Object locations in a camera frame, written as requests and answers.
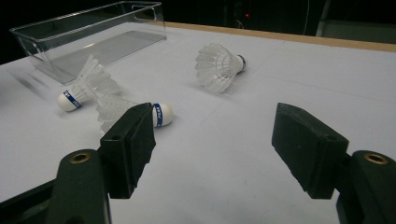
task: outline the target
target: badminton shuttlecock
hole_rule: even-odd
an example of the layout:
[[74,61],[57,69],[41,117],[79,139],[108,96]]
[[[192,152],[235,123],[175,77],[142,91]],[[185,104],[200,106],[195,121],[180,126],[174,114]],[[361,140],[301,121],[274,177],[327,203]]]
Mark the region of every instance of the badminton shuttlecock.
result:
[[195,59],[198,82],[210,91],[223,92],[233,82],[235,75],[244,71],[247,61],[233,55],[220,44],[204,46]]
[[82,106],[82,103],[98,97],[98,94],[117,94],[120,87],[111,75],[104,70],[92,55],[69,90],[58,97],[58,106],[64,111],[72,111]]
[[[138,105],[117,95],[103,95],[97,99],[96,111],[99,113],[98,121],[101,123],[101,133],[106,133],[120,117],[131,107]],[[174,117],[172,108],[166,104],[153,104],[153,127],[169,124]]]

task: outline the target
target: white paper surface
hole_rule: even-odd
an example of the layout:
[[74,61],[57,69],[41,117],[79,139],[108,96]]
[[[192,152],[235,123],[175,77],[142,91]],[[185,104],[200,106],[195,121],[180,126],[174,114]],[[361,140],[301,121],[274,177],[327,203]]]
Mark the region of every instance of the white paper surface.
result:
[[[349,140],[348,154],[396,158],[396,54],[166,28],[167,39],[106,67],[122,96],[173,107],[130,200],[113,223],[338,223],[335,202],[312,200],[271,146],[276,104],[308,111]],[[248,60],[224,93],[196,82],[195,57],[220,43]],[[0,66],[0,202],[55,178],[70,152],[99,148],[95,102],[71,113],[66,86],[27,59]]]

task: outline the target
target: clear plastic bin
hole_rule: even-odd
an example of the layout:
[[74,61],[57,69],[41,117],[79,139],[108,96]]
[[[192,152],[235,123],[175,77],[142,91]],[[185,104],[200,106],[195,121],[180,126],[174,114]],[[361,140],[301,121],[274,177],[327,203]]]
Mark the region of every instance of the clear plastic bin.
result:
[[9,31],[33,66],[62,84],[90,54],[106,66],[166,38],[160,2],[118,2]]

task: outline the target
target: white table surface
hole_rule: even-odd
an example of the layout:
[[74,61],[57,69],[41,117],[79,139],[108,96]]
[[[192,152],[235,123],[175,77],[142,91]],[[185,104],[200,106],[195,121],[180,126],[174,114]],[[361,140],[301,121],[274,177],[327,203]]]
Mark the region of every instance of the white table surface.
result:
[[[106,67],[124,98],[162,102],[175,119],[113,223],[338,223],[335,202],[311,200],[271,145],[277,103],[305,109],[349,140],[396,158],[396,53],[166,28],[167,39]],[[195,57],[220,43],[248,60],[222,94],[196,82]],[[99,148],[95,102],[71,113],[66,86],[27,58],[0,66],[0,202],[55,178],[70,152]]]

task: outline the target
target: blue band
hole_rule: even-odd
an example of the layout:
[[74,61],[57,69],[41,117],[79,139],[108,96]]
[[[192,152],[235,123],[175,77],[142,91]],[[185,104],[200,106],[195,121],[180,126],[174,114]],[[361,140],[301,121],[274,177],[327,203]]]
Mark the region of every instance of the blue band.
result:
[[238,56],[239,56],[239,58],[242,59],[242,69],[241,69],[241,71],[244,71],[246,66],[247,66],[247,61],[245,61],[245,58],[242,55],[238,54]]
[[163,111],[161,110],[161,106],[159,104],[153,104],[155,108],[155,112],[157,113],[157,126],[163,126]]
[[64,96],[77,108],[81,107],[81,104],[69,93],[69,91],[64,91]]

